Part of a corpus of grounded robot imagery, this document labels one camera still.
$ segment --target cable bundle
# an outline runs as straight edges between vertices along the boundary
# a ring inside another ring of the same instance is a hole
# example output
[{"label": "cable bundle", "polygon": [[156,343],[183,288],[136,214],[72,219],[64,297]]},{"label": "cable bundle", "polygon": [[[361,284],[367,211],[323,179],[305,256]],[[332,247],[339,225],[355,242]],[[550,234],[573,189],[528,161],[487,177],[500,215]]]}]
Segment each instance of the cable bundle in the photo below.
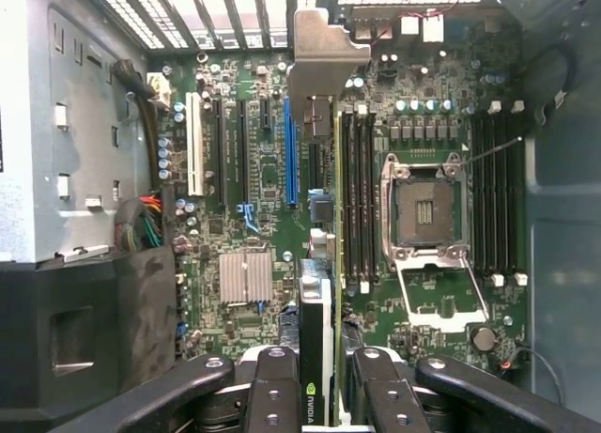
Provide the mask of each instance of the cable bundle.
[{"label": "cable bundle", "polygon": [[127,200],[115,215],[115,246],[137,252],[162,246],[162,206],[155,195]]}]

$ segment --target white pci slot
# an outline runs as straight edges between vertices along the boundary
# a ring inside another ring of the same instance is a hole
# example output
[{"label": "white pci slot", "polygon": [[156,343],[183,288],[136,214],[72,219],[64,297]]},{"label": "white pci slot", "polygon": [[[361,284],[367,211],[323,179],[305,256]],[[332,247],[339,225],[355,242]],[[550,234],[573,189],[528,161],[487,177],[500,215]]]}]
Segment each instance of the white pci slot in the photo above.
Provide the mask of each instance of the white pci slot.
[{"label": "white pci slot", "polygon": [[203,129],[201,100],[197,93],[186,93],[186,135],[188,139],[188,195],[204,195]]}]

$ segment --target cpu socket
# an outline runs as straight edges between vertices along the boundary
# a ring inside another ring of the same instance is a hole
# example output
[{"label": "cpu socket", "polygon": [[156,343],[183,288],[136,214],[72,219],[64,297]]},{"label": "cpu socket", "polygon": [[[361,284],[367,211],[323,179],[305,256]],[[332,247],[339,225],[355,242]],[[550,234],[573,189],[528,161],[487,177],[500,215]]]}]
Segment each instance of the cpu socket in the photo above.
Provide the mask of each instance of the cpu socket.
[{"label": "cpu socket", "polygon": [[[468,261],[467,175],[458,153],[446,162],[406,164],[386,156],[380,175],[382,250],[389,269],[396,271],[413,326],[462,332],[469,323],[488,320],[480,287]],[[473,312],[443,318],[439,313],[411,310],[403,271],[436,266],[463,269],[481,306]]]}]

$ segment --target blue pcie slot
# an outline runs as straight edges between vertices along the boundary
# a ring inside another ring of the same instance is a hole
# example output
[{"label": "blue pcie slot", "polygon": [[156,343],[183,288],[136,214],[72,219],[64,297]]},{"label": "blue pcie slot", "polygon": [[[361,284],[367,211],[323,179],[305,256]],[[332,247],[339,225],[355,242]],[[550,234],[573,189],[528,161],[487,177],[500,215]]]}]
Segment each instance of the blue pcie slot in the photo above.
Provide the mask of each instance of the blue pcie slot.
[{"label": "blue pcie slot", "polygon": [[297,125],[292,121],[290,99],[284,99],[284,146],[285,146],[285,202],[287,205],[299,203],[299,183],[297,174]]}]

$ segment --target motherboard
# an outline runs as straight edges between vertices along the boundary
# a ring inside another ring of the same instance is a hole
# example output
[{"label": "motherboard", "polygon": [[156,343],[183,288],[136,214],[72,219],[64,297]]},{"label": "motherboard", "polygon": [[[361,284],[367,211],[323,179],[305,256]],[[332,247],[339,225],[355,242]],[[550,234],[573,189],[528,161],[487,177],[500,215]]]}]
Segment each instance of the motherboard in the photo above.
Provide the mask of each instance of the motherboard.
[{"label": "motherboard", "polygon": [[[486,154],[519,136],[520,34],[488,23],[373,43],[332,103],[334,140],[319,142],[290,118],[290,54],[158,63],[173,106],[160,167],[177,199],[181,356],[278,344],[307,257],[339,256],[342,321],[410,362],[444,353],[488,368],[524,339],[523,150]],[[407,264],[424,250],[434,260]],[[460,265],[436,265],[457,250]]]}]

